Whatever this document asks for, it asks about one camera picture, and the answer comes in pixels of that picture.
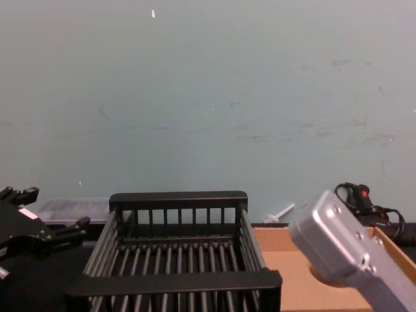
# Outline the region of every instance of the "black wire basket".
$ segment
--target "black wire basket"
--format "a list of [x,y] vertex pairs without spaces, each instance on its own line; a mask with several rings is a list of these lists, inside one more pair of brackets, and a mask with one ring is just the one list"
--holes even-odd
[[68,311],[280,311],[241,191],[115,194]]

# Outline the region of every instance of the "cardboard box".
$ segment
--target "cardboard box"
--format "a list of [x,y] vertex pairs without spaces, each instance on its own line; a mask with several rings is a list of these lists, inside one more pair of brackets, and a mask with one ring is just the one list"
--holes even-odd
[[[369,228],[371,236],[379,236],[390,256],[416,284],[416,265],[378,228]],[[287,228],[255,228],[255,236],[266,265],[279,270],[283,285],[281,310],[290,312],[371,312],[362,295],[351,287],[328,285],[303,253],[293,244]]]

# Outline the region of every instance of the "white label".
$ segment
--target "white label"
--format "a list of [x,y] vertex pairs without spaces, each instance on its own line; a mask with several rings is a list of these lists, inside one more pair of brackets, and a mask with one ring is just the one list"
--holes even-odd
[[0,249],[0,258],[1,258],[2,256],[4,256],[6,253],[7,253],[7,247],[1,248],[1,249]]
[[36,216],[34,213],[32,213],[32,212],[30,212],[29,210],[27,210],[26,208],[22,208],[22,209],[19,209],[19,211],[21,212],[21,213],[23,213],[25,216],[28,216],[30,219],[32,219],[32,220],[34,220],[34,219],[37,219],[38,218],[38,216]]

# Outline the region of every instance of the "power cord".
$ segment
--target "power cord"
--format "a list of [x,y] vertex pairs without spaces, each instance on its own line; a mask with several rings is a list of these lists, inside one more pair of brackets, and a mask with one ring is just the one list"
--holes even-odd
[[[347,192],[345,200],[339,195],[340,189],[345,189]],[[381,228],[389,226],[391,223],[387,214],[395,213],[398,216],[398,226],[390,238],[395,243],[400,242],[406,227],[403,215],[397,209],[373,205],[369,198],[368,186],[344,182],[336,186],[334,193],[364,226],[380,226]]]

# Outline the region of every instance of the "black cable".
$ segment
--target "black cable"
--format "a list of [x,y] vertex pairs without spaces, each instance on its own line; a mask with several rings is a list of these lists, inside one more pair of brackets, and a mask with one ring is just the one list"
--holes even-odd
[[343,189],[347,189],[347,191],[348,191],[348,189],[353,189],[354,187],[355,187],[356,185],[355,184],[352,184],[352,183],[349,183],[349,182],[344,182],[344,183],[339,183],[336,187],[335,187],[335,190],[334,190],[334,193],[335,193],[335,195],[338,197],[338,199],[339,200],[341,200],[342,201],[342,203],[344,204],[344,205],[346,205],[350,210],[353,210],[353,213],[355,214],[355,212],[357,211],[357,208],[356,207],[354,207],[353,205],[351,205],[351,204],[349,204],[349,203],[347,203],[346,202],[346,200],[343,200],[341,197],[340,197],[340,195],[338,194],[338,190],[339,189],[341,189],[341,188],[343,188]]
[[[344,205],[346,205],[351,212],[355,215],[355,216],[359,216],[359,215],[384,215],[387,217],[387,220],[389,220],[388,217],[388,213],[395,213],[398,216],[398,226],[396,228],[395,234],[391,237],[391,239],[394,242],[398,242],[398,240],[401,238],[401,236],[403,236],[403,233],[405,231],[406,228],[406,222],[404,220],[403,215],[400,213],[400,211],[398,211],[397,209],[391,209],[391,208],[385,208],[385,207],[381,207],[378,205],[372,205],[372,207],[370,208],[370,211],[362,211],[360,209],[358,209],[358,207],[352,205],[351,203],[348,203],[348,196],[349,196],[349,191],[353,191],[355,188],[357,188],[358,186],[353,184],[353,183],[349,183],[349,182],[344,182],[344,183],[340,183],[336,186],[334,193],[335,195],[339,198],[339,200],[342,201],[342,203]],[[347,190],[347,200],[344,200],[340,197],[340,195],[338,194],[339,189],[346,189]]]

